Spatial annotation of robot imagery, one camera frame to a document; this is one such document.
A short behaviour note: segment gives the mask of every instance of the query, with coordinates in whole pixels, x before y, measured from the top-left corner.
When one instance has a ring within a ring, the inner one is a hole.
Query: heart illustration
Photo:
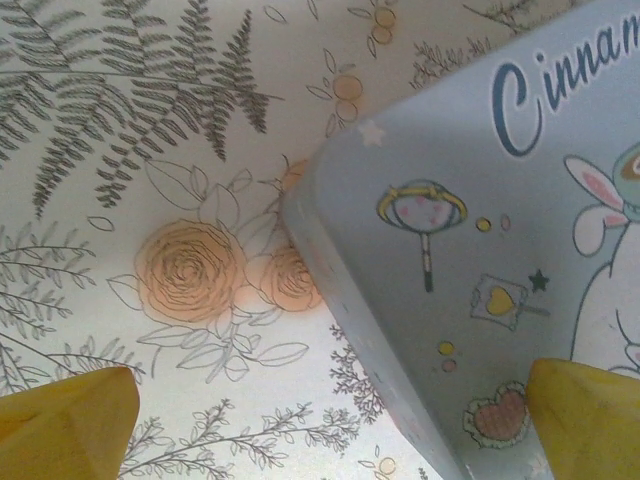
[[[464,413],[465,431],[484,448],[515,445],[524,438],[530,423],[520,382],[501,385],[494,398],[473,400]]]
[[[526,415],[522,395],[509,391],[502,395],[497,405],[487,405],[476,410],[473,421],[485,437],[507,441],[518,434]]]
[[[509,293],[502,287],[491,289],[491,298],[487,303],[487,312],[496,317],[506,315],[515,306]]]

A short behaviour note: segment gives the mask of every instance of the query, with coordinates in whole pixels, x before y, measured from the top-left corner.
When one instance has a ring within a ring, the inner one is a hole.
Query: bunny ear
[[[596,166],[576,156],[568,156],[564,164],[571,176],[591,195],[605,205],[622,211],[624,201],[618,194],[616,187],[609,177],[602,173]]]
[[[576,249],[585,257],[590,257],[600,250],[605,228],[619,227],[628,221],[624,214],[603,205],[583,210],[573,227]]]

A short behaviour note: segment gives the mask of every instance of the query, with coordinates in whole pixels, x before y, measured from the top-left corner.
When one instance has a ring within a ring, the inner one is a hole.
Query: star illustration
[[[363,123],[358,127],[358,130],[360,130],[360,133],[362,134],[362,143],[365,147],[370,145],[377,145],[378,147],[381,147],[382,137],[387,134],[387,132],[373,123],[373,120]]]
[[[549,278],[545,277],[540,269],[538,269],[535,275],[529,275],[529,280],[531,281],[531,285],[533,286],[534,293],[538,290],[542,290],[543,292],[547,291],[547,283],[549,283]]]
[[[527,477],[529,480],[534,480],[540,478],[543,475],[549,473],[549,462],[544,457],[544,455],[538,453],[535,458],[529,461],[529,467],[531,468],[531,473]]]

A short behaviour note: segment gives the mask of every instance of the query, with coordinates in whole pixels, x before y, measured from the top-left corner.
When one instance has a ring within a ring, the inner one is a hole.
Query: yellow heart
[[[491,289],[491,298],[487,303],[487,312],[497,317],[506,315],[515,306],[509,293],[502,287]]]

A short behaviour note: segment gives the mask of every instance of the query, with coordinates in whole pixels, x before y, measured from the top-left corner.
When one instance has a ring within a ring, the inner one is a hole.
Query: pink heart
[[[480,407],[473,417],[478,431],[492,440],[508,441],[516,437],[523,427],[527,409],[522,394],[508,390],[499,402]]]

